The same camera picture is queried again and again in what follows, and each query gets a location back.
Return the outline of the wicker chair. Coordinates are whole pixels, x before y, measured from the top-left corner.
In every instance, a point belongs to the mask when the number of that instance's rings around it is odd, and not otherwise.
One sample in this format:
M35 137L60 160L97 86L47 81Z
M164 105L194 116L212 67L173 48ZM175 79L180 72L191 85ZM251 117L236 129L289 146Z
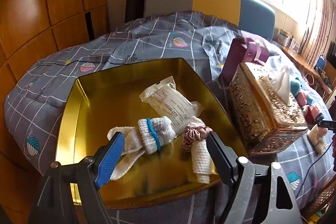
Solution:
M323 187L323 190L319 195L301 210L301 214L305 218L309 218L317 211L321 210L325 205L331 203L335 198L335 184L335 176L333 176L333 178Z

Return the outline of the white wet wipes packet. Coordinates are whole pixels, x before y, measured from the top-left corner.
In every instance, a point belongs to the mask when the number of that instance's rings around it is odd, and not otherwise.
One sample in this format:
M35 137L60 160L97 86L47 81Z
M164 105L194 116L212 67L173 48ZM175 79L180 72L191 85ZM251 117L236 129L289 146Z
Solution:
M146 88L139 98L148 103L159 116L167 116L177 135L184 130L193 116L198 117L203 111L199 102L190 102L176 89L173 76Z

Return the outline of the blue folding chair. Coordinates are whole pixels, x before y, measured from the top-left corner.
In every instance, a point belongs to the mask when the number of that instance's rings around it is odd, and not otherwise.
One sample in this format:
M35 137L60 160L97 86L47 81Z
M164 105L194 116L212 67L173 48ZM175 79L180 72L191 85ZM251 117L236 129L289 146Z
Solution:
M315 65L315 69L316 71L318 71L319 69L324 70L326 66L326 57L324 54L321 54L317 60L317 63Z

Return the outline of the white sock blue band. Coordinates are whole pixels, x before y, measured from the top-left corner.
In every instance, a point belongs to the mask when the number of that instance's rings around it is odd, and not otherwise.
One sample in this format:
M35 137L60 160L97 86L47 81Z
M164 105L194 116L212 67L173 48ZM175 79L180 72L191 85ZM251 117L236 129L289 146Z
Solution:
M140 119L136 127L114 127L109 130L107 138L110 140L116 132L124 135L125 145L123 159L116 165L110 177L111 181L122 178L142 155L158 152L176 137L167 116Z

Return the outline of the gold metal tray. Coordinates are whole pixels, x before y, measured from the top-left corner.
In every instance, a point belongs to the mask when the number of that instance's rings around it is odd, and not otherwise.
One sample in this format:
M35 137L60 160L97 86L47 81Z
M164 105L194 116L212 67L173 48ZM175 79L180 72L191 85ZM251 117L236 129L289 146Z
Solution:
M108 170L98 169L102 199L110 209L153 206L219 183L210 132L247 155L226 111L184 59L121 65L75 80L55 159L78 163L119 137Z

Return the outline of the purple cardboard box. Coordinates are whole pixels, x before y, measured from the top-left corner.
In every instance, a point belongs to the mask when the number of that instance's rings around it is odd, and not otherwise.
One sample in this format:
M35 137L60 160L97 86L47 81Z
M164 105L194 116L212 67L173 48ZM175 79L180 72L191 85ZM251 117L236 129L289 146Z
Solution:
M264 65L269 57L266 44L261 39L236 37L232 40L221 76L225 83L230 83L238 65L242 62Z

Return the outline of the pink right curtain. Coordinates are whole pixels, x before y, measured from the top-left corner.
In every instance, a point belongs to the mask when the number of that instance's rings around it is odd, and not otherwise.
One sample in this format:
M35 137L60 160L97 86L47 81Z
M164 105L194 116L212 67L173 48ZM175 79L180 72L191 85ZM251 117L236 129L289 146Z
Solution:
M329 49L334 17L333 0L313 0L308 15L309 33L301 52L301 56L312 67L315 67L319 57Z

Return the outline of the wooden desk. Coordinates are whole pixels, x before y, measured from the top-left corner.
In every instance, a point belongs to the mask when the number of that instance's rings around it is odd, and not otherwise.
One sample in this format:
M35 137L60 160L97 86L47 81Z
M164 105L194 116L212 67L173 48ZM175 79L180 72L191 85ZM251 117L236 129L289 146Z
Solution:
M276 45L286 54L286 56L295 64L297 69L300 71L301 74L303 74L303 77L306 78L306 75L309 74L314 78L314 81L311 86L314 88L320 87L323 91L323 95L331 95L332 90L324 83L321 76L318 74L318 72L309 65L305 59L299 55L298 53L292 51L288 47L284 47L280 43L276 43Z

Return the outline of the pink towel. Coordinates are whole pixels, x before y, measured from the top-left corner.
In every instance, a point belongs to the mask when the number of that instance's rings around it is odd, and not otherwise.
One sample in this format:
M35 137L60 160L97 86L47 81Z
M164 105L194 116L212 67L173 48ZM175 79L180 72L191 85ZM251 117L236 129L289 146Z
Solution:
M314 125L324 119L323 113L315 105L305 105L303 106L302 111L307 124Z

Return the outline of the grey yellow blue headboard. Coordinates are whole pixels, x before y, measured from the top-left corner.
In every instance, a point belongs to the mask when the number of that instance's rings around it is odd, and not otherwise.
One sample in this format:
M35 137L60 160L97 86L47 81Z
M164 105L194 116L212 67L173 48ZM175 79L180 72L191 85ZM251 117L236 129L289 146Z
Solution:
M144 0L145 17L182 11L202 12L269 41L273 39L276 15L261 0Z

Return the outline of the beige rolled cloth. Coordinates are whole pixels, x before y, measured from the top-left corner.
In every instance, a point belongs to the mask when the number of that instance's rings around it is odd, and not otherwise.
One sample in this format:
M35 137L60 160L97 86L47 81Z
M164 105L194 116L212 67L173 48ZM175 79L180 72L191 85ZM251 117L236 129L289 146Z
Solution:
M325 150L326 143L323 138L326 134L327 128L319 127L317 124L307 133L308 140L319 155L323 154Z

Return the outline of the wooden wardrobe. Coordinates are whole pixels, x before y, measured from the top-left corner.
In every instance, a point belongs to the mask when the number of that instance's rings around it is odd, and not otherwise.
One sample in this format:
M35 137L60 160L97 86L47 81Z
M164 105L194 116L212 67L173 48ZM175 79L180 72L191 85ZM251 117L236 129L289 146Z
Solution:
M1 98L38 59L108 30L106 0L1 0Z

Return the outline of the grey plaid bed quilt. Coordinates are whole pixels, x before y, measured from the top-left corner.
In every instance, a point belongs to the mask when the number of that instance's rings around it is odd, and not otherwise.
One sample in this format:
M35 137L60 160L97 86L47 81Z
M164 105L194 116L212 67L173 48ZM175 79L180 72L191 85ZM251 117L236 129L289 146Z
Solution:
M201 12L175 12L130 21L114 32L63 49L28 65L23 77L5 99L5 122L9 133L31 164L44 175L55 158L61 118L76 78L127 63L160 58L183 58L226 106L224 82L220 79L231 41L236 36L261 40L269 50L266 66L274 72L287 65L314 104L330 120L319 94L309 87L288 57L256 34ZM312 201L334 175L331 148L309 171L319 155L306 136L277 155L298 206ZM226 203L227 187L217 184L191 197L154 207L110 210L113 223L215 223Z

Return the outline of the ornate gold tissue box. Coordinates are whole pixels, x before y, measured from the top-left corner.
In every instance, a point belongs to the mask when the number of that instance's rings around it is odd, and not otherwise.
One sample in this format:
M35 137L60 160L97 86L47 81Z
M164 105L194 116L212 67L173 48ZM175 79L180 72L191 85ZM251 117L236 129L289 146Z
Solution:
M265 67L240 63L229 85L240 138L251 156L287 149L307 133L307 123L293 94L283 100Z

